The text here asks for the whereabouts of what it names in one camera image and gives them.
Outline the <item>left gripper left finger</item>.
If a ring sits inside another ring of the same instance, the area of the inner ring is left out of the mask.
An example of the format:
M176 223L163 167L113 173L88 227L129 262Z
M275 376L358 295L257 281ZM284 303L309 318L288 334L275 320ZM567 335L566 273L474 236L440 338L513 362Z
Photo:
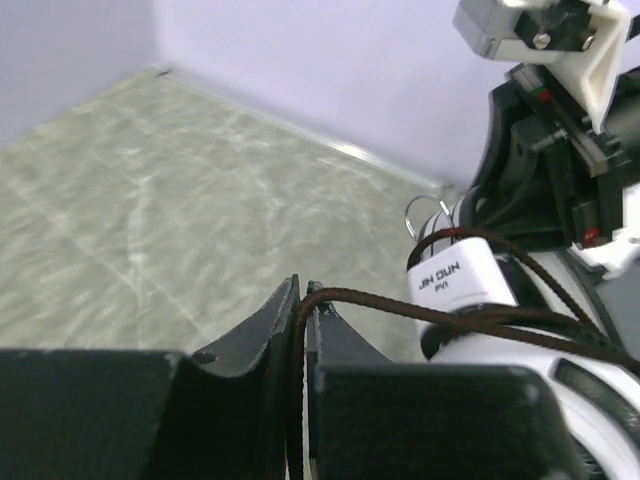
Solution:
M281 479L299 281L192 354L1 353L5 479Z

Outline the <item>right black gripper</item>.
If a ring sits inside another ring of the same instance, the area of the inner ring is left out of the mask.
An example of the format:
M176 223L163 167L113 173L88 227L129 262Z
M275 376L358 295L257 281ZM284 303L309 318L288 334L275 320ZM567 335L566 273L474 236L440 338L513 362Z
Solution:
M638 69L619 76L600 134L542 66L513 68L489 100L470 225L528 252L611 242L624 224L623 192L639 181Z

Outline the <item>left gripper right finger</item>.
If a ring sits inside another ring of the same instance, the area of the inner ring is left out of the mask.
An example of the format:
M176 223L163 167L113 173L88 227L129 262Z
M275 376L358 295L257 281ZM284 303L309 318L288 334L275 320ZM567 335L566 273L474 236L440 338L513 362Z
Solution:
M514 366L395 363L335 310L307 321L313 479L582 479L542 378Z

